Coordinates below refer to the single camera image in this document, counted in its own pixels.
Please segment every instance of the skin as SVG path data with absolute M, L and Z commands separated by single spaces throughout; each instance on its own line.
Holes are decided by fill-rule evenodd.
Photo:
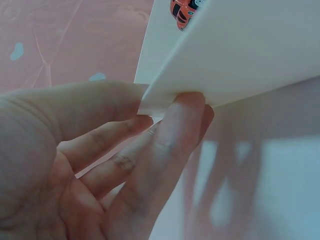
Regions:
M 137 115 L 144 91 L 97 81 L 0 95 L 0 239 L 148 239 L 214 112 L 202 94 L 184 93 L 149 128 Z

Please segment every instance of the finger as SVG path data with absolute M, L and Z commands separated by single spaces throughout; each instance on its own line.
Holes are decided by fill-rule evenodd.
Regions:
M 11 102 L 31 113 L 51 131 L 57 143 L 137 114 L 146 87 L 96 81 L 11 93 Z
M 138 136 L 132 144 L 88 171 L 79 178 L 80 181 L 97 199 L 103 198 L 126 180 L 135 168 L 139 154 L 152 139 L 158 125 L 159 123 L 155 124 L 147 132 Z
M 67 157 L 73 172 L 78 173 L 152 124 L 151 117 L 142 115 L 126 121 L 108 122 L 76 139 L 62 142 L 57 149 Z
M 212 113 L 200 93 L 176 98 L 105 216 L 108 237 L 148 238 Z M 121 231 L 123 225 L 128 231 Z

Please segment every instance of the pink background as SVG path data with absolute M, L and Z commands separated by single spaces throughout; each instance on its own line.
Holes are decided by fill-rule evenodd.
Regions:
M 152 4 L 2 0 L 0 93 L 84 82 L 96 74 L 132 82 Z

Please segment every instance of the white board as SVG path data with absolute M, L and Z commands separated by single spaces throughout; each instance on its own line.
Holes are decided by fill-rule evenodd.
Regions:
M 157 2 L 165 0 L 155 7 Z M 150 21 L 169 5 L 154 7 Z M 172 16 L 158 23 L 147 35 L 176 27 Z M 320 75 L 319 24 L 320 1 L 207 0 L 149 76 L 140 114 L 163 113 L 178 93 L 202 92 L 208 104 L 219 106 Z M 161 46 L 163 39 L 147 41 L 145 46 Z

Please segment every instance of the sticker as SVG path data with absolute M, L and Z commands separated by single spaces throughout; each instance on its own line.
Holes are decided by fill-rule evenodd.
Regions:
M 14 46 L 14 50 L 10 55 L 10 59 L 11 61 L 17 61 L 18 59 L 20 59 L 23 55 L 25 54 L 25 49 L 24 49 L 24 45 L 21 42 L 18 42 L 15 46 Z
M 106 75 L 104 73 L 98 72 L 89 78 L 90 82 L 99 81 L 99 80 L 106 80 Z

